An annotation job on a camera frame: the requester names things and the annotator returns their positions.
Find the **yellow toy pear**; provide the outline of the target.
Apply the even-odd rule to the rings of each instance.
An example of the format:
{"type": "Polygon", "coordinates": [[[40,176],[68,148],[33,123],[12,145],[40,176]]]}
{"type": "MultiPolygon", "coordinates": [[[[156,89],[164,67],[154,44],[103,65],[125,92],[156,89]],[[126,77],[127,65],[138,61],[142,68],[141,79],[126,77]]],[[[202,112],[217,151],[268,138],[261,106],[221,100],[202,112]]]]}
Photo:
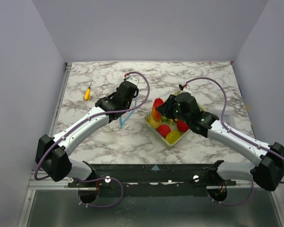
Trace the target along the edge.
{"type": "Polygon", "coordinates": [[[161,126],[161,121],[159,121],[159,122],[155,121],[153,119],[152,115],[149,116],[148,123],[154,129],[157,129],[157,128],[159,128],[161,126]]]}

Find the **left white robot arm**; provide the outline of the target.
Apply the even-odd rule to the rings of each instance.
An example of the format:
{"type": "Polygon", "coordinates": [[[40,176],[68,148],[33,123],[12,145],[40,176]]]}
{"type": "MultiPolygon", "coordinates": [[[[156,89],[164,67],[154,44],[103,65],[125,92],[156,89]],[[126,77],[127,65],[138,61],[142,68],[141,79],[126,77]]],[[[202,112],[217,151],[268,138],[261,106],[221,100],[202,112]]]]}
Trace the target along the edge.
{"type": "Polygon", "coordinates": [[[69,157],[92,133],[134,110],[131,103],[139,93],[137,84],[137,78],[124,80],[115,92],[99,99],[75,124],[52,137],[43,135],[37,145],[35,171],[45,171],[47,177],[55,182],[71,177],[79,179],[86,187],[92,186],[96,179],[94,168],[85,161],[75,161],[69,157]]]}

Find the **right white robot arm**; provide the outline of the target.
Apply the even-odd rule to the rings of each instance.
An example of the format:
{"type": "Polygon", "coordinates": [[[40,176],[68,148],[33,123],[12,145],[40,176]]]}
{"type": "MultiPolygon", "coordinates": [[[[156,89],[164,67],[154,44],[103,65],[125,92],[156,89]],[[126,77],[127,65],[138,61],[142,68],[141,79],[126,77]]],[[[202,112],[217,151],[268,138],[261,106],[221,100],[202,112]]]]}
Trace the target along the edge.
{"type": "Polygon", "coordinates": [[[229,127],[216,115],[201,110],[188,92],[170,95],[154,110],[169,119],[183,121],[192,132],[220,142],[248,160],[242,163],[221,162],[208,174],[211,184],[220,185],[230,179],[245,180],[274,191],[281,183],[284,177],[284,146],[280,143],[270,145],[229,127]]]}

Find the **green toy pepper slice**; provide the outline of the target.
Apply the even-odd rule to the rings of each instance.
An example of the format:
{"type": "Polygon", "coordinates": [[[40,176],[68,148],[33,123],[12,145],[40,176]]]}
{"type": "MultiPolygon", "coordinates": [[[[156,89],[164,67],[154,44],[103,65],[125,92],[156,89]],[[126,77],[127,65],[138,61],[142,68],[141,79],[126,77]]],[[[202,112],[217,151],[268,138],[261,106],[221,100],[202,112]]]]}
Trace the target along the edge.
{"type": "Polygon", "coordinates": [[[167,117],[165,117],[165,116],[162,116],[162,117],[161,117],[161,120],[164,122],[164,121],[167,121],[167,120],[168,120],[168,118],[167,118],[167,117]]]}

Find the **dark red toy fruit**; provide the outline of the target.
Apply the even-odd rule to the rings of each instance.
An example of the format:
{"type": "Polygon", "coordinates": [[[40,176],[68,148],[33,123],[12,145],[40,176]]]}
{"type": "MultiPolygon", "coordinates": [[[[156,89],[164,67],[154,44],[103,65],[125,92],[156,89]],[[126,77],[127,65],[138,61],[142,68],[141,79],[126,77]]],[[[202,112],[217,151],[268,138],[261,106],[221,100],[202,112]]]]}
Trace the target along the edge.
{"type": "Polygon", "coordinates": [[[180,132],[186,132],[186,131],[188,131],[190,128],[189,128],[189,126],[188,126],[185,122],[178,120],[178,121],[177,121],[177,129],[178,129],[180,132]]]}

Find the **green perforated plastic basket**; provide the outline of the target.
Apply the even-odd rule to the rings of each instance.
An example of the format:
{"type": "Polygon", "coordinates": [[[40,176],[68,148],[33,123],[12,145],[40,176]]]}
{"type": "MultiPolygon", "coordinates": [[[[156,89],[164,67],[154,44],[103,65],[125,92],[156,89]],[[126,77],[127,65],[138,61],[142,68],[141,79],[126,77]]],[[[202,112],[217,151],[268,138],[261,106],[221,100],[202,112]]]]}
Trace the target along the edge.
{"type": "Polygon", "coordinates": [[[189,132],[188,121],[203,112],[205,110],[190,93],[178,91],[169,95],[165,101],[155,99],[144,121],[167,148],[172,148],[189,132]]]}

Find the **yellow green toy pepper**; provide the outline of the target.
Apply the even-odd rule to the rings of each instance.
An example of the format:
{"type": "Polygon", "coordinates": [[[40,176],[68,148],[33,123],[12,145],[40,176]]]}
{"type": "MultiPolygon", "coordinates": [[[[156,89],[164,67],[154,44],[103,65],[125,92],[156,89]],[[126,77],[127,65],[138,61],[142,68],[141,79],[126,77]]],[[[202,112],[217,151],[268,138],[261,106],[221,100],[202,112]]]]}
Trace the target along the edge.
{"type": "Polygon", "coordinates": [[[181,137],[181,134],[179,131],[171,131],[165,138],[165,140],[169,144],[174,144],[179,138],[181,137]]]}

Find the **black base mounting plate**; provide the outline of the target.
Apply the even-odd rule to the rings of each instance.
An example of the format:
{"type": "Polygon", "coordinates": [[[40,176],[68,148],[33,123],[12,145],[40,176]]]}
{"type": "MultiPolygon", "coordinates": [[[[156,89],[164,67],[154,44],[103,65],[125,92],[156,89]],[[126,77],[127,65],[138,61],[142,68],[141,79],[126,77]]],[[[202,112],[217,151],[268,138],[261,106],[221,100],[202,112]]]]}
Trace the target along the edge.
{"type": "Polygon", "coordinates": [[[207,196],[207,189],[235,186],[217,174],[221,164],[94,164],[96,172],[84,183],[74,180],[69,188],[100,197],[117,197],[121,193],[131,197],[207,196]]]}

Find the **yellow handled screwdriver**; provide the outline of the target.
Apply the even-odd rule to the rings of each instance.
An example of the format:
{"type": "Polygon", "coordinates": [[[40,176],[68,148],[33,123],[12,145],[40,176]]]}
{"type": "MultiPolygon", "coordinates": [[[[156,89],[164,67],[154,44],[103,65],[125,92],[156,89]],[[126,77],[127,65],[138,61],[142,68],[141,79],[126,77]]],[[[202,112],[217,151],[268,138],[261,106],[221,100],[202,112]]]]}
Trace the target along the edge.
{"type": "Polygon", "coordinates": [[[92,83],[89,84],[88,88],[87,88],[87,91],[84,95],[84,100],[90,100],[91,97],[92,97],[92,94],[91,94],[91,85],[92,83]]]}

